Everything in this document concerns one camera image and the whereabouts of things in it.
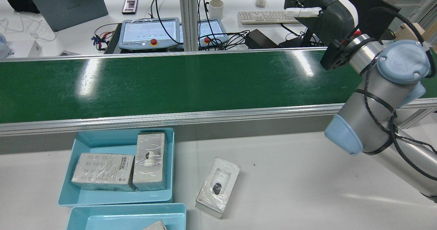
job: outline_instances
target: barcode label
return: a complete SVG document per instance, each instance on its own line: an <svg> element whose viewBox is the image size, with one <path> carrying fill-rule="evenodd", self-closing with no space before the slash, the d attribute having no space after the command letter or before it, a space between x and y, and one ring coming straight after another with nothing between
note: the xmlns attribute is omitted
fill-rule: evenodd
<svg viewBox="0 0 437 230"><path fill-rule="evenodd" d="M128 163L129 163L129 157L122 157L122 163L120 164L118 170L127 170Z"/></svg>

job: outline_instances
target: laptop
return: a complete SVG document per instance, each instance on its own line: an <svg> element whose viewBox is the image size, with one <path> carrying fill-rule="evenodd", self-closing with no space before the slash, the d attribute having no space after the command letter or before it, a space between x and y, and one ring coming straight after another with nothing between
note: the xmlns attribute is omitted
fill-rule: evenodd
<svg viewBox="0 0 437 230"><path fill-rule="evenodd" d="M108 15L104 0L33 0L53 32Z"/></svg>

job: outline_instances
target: white keyboard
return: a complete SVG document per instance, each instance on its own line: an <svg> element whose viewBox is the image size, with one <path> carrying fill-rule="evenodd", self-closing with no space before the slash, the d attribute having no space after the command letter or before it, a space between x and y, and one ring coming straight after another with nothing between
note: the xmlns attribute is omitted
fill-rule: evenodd
<svg viewBox="0 0 437 230"><path fill-rule="evenodd" d="M299 24L284 11L239 11L237 17L242 25Z"/></svg>

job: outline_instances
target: white box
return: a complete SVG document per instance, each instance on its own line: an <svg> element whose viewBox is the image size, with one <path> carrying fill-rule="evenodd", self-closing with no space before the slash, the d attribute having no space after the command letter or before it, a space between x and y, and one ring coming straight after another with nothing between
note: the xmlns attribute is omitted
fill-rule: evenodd
<svg viewBox="0 0 437 230"><path fill-rule="evenodd" d="M216 157L196 198L196 208L222 218L240 166Z"/></svg>
<svg viewBox="0 0 437 230"><path fill-rule="evenodd" d="M165 226L162 220L159 220L143 230L167 230L167 227Z"/></svg>
<svg viewBox="0 0 437 230"><path fill-rule="evenodd" d="M33 58L39 57L41 47L36 41L7 41L6 45L11 50L6 58Z"/></svg>
<svg viewBox="0 0 437 230"><path fill-rule="evenodd" d="M133 155L82 153L71 182L86 190L135 191Z"/></svg>
<svg viewBox="0 0 437 230"><path fill-rule="evenodd" d="M166 188L165 132L138 134L133 184L140 191Z"/></svg>

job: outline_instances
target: white mug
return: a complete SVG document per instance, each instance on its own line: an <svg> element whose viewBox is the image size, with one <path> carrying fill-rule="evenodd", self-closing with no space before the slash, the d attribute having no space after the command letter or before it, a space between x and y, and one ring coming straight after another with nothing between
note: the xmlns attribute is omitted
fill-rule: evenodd
<svg viewBox="0 0 437 230"><path fill-rule="evenodd" d="M223 18L223 1L221 0L211 0L205 3L205 9L208 12L208 18L218 17Z"/></svg>

